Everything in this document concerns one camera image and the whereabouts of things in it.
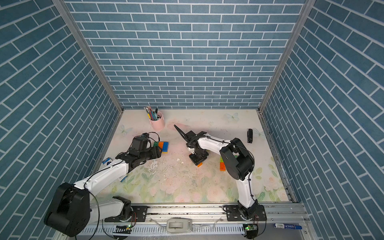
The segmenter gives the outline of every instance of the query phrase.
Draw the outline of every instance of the brick wall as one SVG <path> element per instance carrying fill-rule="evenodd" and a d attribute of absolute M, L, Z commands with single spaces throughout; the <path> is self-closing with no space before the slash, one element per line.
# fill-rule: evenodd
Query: brick wall
<path fill-rule="evenodd" d="M 0 1 L 0 239 L 46 239 L 57 186 L 89 175 L 117 111 L 51 0 Z"/>
<path fill-rule="evenodd" d="M 303 2 L 66 1 L 125 108 L 253 109 Z"/>
<path fill-rule="evenodd" d="M 265 109 L 320 239 L 384 239 L 383 13 L 317 0 Z"/>

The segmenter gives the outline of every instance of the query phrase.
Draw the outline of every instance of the pencil holder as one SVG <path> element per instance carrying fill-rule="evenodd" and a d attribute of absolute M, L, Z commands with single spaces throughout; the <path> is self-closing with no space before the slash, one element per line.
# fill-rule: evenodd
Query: pencil holder
<path fill-rule="evenodd" d="M 164 116 L 161 112 L 157 112 L 157 116 L 160 117 L 158 120 L 149 120 L 149 122 L 151 123 L 153 130 L 161 131 L 165 127 L 166 123 L 164 122 Z"/>

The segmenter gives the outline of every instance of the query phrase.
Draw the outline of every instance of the table surface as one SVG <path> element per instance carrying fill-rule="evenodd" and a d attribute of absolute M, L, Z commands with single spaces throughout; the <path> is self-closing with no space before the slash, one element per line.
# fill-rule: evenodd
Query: table surface
<path fill-rule="evenodd" d="M 111 183 L 97 195 L 99 201 L 116 195 L 132 203 L 237 201 L 235 179 L 226 171 L 220 171 L 220 156 L 209 151 L 202 166 L 195 166 L 189 159 L 186 142 L 174 124 L 184 132 L 205 131 L 221 139 L 239 138 L 255 157 L 251 179 L 252 193 L 258 201 L 288 201 L 256 110 L 174 109 L 161 112 L 166 125 L 158 134 L 161 141 L 169 142 L 168 153 L 135 168 L 124 182 L 117 180 Z M 247 143 L 249 128 L 253 129 L 253 143 Z M 151 131 L 153 129 L 144 109 L 125 110 L 105 158 L 114 159 L 118 153 L 127 151 L 134 136 Z M 152 133 L 151 137 L 157 140 L 155 134 Z"/>

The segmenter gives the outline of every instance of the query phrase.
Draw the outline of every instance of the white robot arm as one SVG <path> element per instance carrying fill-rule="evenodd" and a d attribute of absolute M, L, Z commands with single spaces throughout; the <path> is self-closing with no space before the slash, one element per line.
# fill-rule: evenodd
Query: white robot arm
<path fill-rule="evenodd" d="M 138 165 L 159 158 L 161 152 L 159 146 L 151 147 L 148 133 L 134 137 L 128 151 L 120 153 L 107 167 L 74 184 L 66 182 L 61 184 L 48 207 L 44 223 L 74 237 L 88 223 L 99 219 L 118 217 L 121 221 L 128 220 L 132 216 L 131 201 L 128 199 L 114 196 L 109 201 L 100 203 L 96 201 L 96 204 L 90 204 L 90 200 Z"/>
<path fill-rule="evenodd" d="M 219 139 L 206 132 L 195 134 L 189 131 L 184 133 L 176 125 L 174 127 L 187 142 L 187 148 L 191 152 L 189 158 L 195 165 L 199 165 L 207 159 L 207 150 L 221 155 L 227 172 L 236 180 L 239 192 L 239 212 L 244 219 L 252 219 L 258 206 L 257 200 L 253 198 L 251 192 L 251 173 L 255 165 L 255 159 L 241 140 L 238 138 L 231 141 Z"/>
<path fill-rule="evenodd" d="M 209 134 L 205 134 L 205 137 L 199 138 L 197 142 L 200 148 L 209 150 L 219 155 L 221 155 L 220 150 L 230 144 L 230 140 L 219 139 L 216 137 L 212 137 Z M 195 154 L 194 148 L 188 149 L 192 154 Z M 250 174 L 251 172 L 249 172 L 248 176 L 244 180 L 236 180 L 237 190 L 239 192 L 238 200 L 241 205 L 243 205 L 245 208 L 249 208 L 255 202 L 255 200 L 253 200 L 251 196 L 252 181 L 248 180 L 251 178 Z"/>

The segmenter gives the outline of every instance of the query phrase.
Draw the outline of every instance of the aluminum frame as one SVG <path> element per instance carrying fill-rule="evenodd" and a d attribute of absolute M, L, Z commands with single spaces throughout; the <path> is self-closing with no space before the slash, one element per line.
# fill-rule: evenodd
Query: aluminum frame
<path fill-rule="evenodd" d="M 111 85 L 109 84 L 107 77 L 105 76 L 105 74 L 104 74 L 103 70 L 101 69 L 99 63 L 97 62 L 95 56 L 93 55 L 92 50 L 90 49 L 88 43 L 85 41 L 85 38 L 84 38 L 83 34 L 81 33 L 79 26 L 76 24 L 76 21 L 73 18 L 72 14 L 70 13 L 64 0 L 52 0 L 52 2 L 55 5 L 57 11 L 60 13 L 64 22 L 67 24 L 67 27 L 71 31 L 73 37 L 75 38 L 76 42 L 80 46 L 85 57 L 88 59 L 88 62 L 92 66 L 96 75 L 98 76 L 99 81 L 104 86 L 109 97 L 112 99 L 113 104 L 116 106 L 119 113 L 122 113 L 122 111 L 123 111 L 122 105 L 120 104 L 116 94 L 114 93 Z"/>
<path fill-rule="evenodd" d="M 281 75 L 281 73 L 285 67 L 285 64 L 287 63 L 288 57 L 291 54 L 292 49 L 295 46 L 297 39 L 299 38 L 300 32 L 303 29 L 304 23 L 307 20 L 315 2 L 316 2 L 316 0 L 306 0 L 306 2 L 304 3 L 303 8 L 301 9 L 299 18 L 297 19 L 297 22 L 296 22 L 295 26 L 293 27 L 293 30 L 292 30 L 291 36 L 288 40 L 288 43 L 287 43 L 286 47 L 284 48 L 283 54 L 281 55 L 281 59 L 279 61 L 279 64 L 277 65 L 276 70 L 273 73 L 271 82 L 269 83 L 268 87 L 266 88 L 264 97 L 263 97 L 262 102 L 260 103 L 260 106 L 259 106 L 260 112 L 264 111 L 266 104 L 267 104 L 269 98 L 271 97 L 273 89 L 275 88 L 276 83 L 279 80 L 279 77 L 280 77 L 280 75 Z"/>
<path fill-rule="evenodd" d="M 267 142 L 269 144 L 269 148 L 271 149 L 273 158 L 275 159 L 277 170 L 279 171 L 281 181 L 283 182 L 284 187 L 287 188 L 288 193 L 292 199 L 293 202 L 297 202 L 297 197 L 295 195 L 295 192 L 293 191 L 293 187 L 289 181 L 288 175 L 284 169 L 283 163 L 279 157 L 275 142 L 273 141 L 271 132 L 266 124 L 266 120 L 264 117 L 264 114 L 260 111 L 257 111 L 257 115 L 259 116 L 260 123 L 263 127 L 265 138 L 267 139 Z"/>
<path fill-rule="evenodd" d="M 119 122 L 121 120 L 123 112 L 119 113 L 118 117 L 116 118 L 116 121 L 115 121 L 115 123 L 112 126 L 111 132 L 109 133 L 109 135 L 107 137 L 107 140 L 105 141 L 103 149 L 101 150 L 101 152 L 100 152 L 100 154 L 99 154 L 99 156 L 98 156 L 98 158 L 96 160 L 96 164 L 93 167 L 93 169 L 91 171 L 91 174 L 94 174 L 96 171 L 99 170 L 100 165 L 101 165 L 102 161 L 104 160 L 105 153 L 107 152 L 108 147 L 111 144 L 113 135 L 115 134 L 116 129 L 118 128 L 118 125 L 119 125 Z"/>
<path fill-rule="evenodd" d="M 156 227 L 156 220 L 159 224 L 166 224 L 167 220 L 173 217 L 183 217 L 192 219 L 195 226 L 201 225 L 211 225 L 215 223 L 216 227 L 222 227 L 222 229 L 227 229 L 230 233 L 230 227 L 238 224 L 249 223 L 249 221 L 237 221 L 237 222 L 228 222 L 226 218 L 226 213 L 223 211 L 222 206 L 226 204 L 234 204 L 233 202 L 220 202 L 220 203 L 206 203 L 206 204 L 193 204 L 193 203 L 178 203 L 178 204 L 146 204 L 148 206 L 147 218 L 145 222 L 138 222 L 136 226 L 142 228 L 145 227 Z M 267 215 L 266 223 L 274 222 L 283 222 L 283 223 L 294 223 L 302 226 L 302 235 L 304 240 L 317 240 L 317 237 L 314 235 L 313 227 L 310 223 L 307 212 L 305 211 L 303 203 L 291 203 L 291 202 L 282 202 L 282 203 L 272 203 L 264 202 L 262 203 L 265 207 L 265 212 Z M 104 228 L 108 233 L 111 233 L 112 230 L 117 226 L 116 223 L 104 223 Z M 83 232 L 79 235 L 86 236 L 92 235 L 95 230 L 96 225 L 89 225 L 86 227 Z M 217 234 L 214 230 L 206 231 L 205 234 Z M 96 235 L 104 235 L 102 230 L 97 230 Z M 130 234 L 121 234 L 122 236 L 133 236 Z M 148 233 L 135 233 L 134 236 L 147 236 Z M 162 232 L 158 234 L 153 234 L 151 236 L 161 236 L 164 235 Z"/>

